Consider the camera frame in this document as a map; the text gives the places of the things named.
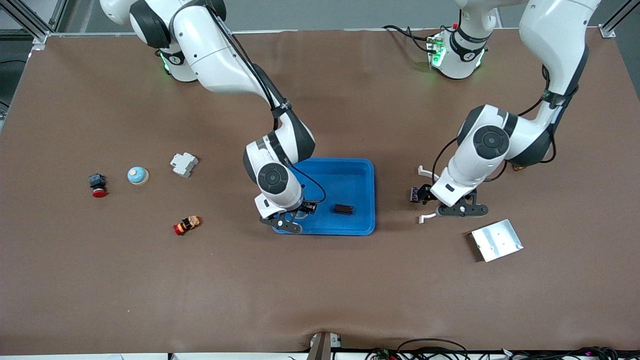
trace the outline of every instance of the small figurine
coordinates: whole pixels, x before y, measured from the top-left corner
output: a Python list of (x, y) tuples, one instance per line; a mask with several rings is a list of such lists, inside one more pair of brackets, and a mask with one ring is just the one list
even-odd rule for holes
[(143, 167), (132, 167), (127, 173), (127, 179), (133, 185), (142, 185), (147, 182), (149, 172)]
[(104, 176), (100, 174), (94, 174), (89, 177), (89, 187), (93, 189), (93, 197), (105, 197), (107, 182), (104, 180)]
[(191, 175), (191, 169), (198, 163), (198, 159), (188, 152), (184, 154), (176, 154), (171, 160), (171, 166), (173, 166), (173, 172), (182, 176), (189, 177)]
[(200, 219), (196, 216), (183, 218), (181, 223), (173, 226), (173, 231), (176, 235), (182, 235), (198, 225), (200, 225)]

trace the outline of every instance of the brown tabletop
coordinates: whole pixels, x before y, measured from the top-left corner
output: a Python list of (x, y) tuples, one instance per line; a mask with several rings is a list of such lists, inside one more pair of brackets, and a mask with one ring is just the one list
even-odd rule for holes
[[(314, 156), (370, 159), (365, 237), (289, 236), (258, 222), (244, 146), (271, 126), (255, 95), (168, 77), (137, 38), (50, 38), (33, 53), (0, 137), (0, 352), (301, 350), (439, 337), (471, 349), (640, 345), (640, 103), (615, 42), (591, 57), (557, 159), (479, 189), (483, 218), (408, 202), (473, 107), (520, 112), (540, 63), (496, 31), (482, 67), (451, 81), (397, 33), (243, 35), (317, 140)], [(200, 158), (189, 179), (176, 152)], [(452, 154), (450, 149), (442, 160)], [(143, 186), (126, 172), (146, 167)], [(94, 199), (89, 175), (108, 177)], [(198, 215), (184, 237), (172, 225)], [(508, 218), (524, 250), (478, 262), (464, 234)]]

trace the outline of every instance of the white bracket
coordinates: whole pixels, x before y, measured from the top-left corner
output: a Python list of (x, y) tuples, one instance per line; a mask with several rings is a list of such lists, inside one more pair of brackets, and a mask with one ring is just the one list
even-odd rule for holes
[(198, 159), (188, 152), (184, 154), (176, 154), (171, 160), (171, 166), (173, 166), (173, 172), (182, 176), (189, 177), (191, 170), (198, 163)]
[[(438, 179), (440, 178), (440, 176), (438, 176), (438, 174), (434, 174), (429, 170), (424, 170), (424, 167), (422, 165), (418, 166), (418, 175), (420, 176), (426, 176), (428, 178), (432, 178), (433, 176), (433, 180), (434, 181), (438, 181)], [(430, 218), (435, 218), (438, 216), (438, 213), (434, 212), (428, 215), (420, 215), (418, 217), (418, 224), (424, 224), (425, 220), (430, 219)]]

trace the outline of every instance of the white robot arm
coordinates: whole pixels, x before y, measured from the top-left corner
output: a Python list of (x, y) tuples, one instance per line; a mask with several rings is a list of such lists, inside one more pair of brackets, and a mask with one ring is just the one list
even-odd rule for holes
[(526, 167), (542, 161), (588, 57), (586, 26), (599, 0), (530, 0), (520, 37), (548, 71), (540, 110), (528, 120), (491, 105), (473, 109), (458, 131), (458, 150), (430, 192), (454, 206), (503, 161)]
[(460, 21), (454, 30), (444, 30), (428, 39), (431, 66), (451, 79), (463, 79), (480, 66), (484, 46), (496, 27), (492, 10), (526, 0), (455, 0), (460, 7)]
[[(101, 1), (103, 9), (105, 3), (110, 3)], [(224, 2), (137, 0), (128, 11), (135, 32), (147, 45), (161, 49), (178, 80), (176, 69), (182, 79), (191, 74), (209, 91), (257, 94), (272, 105), (273, 118), (282, 125), (247, 145), (243, 163), (262, 192), (255, 198), (260, 221), (299, 233), (301, 227), (293, 222), (295, 215), (313, 213), (317, 202), (304, 201), (302, 187), (289, 167), (311, 157), (316, 143), (267, 74), (232, 43), (232, 34), (222, 17), (226, 15)], [(285, 218), (286, 213), (292, 217)]]

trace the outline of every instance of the gray floor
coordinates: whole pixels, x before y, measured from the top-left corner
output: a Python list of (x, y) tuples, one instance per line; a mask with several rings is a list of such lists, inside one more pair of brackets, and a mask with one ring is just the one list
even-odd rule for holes
[[(610, 17), (625, 0), (603, 0), (591, 19), (597, 25)], [(454, 1), (425, 0), (227, 0), (227, 25), (234, 31), (269, 29), (353, 29), (380, 28), (387, 24), (401, 27), (437, 28), (458, 19)], [(502, 25), (518, 26), (525, 5), (501, 8)], [(111, 22), (102, 12), (99, 0), (70, 0), (59, 31), (67, 33), (131, 32)], [(640, 96), (640, 10), (629, 15), (616, 29), (620, 53), (636, 92)], [(5, 41), (0, 38), (0, 60), (26, 59), (29, 40)], [(0, 100), (9, 103), (22, 74), (21, 63), (0, 65)]]

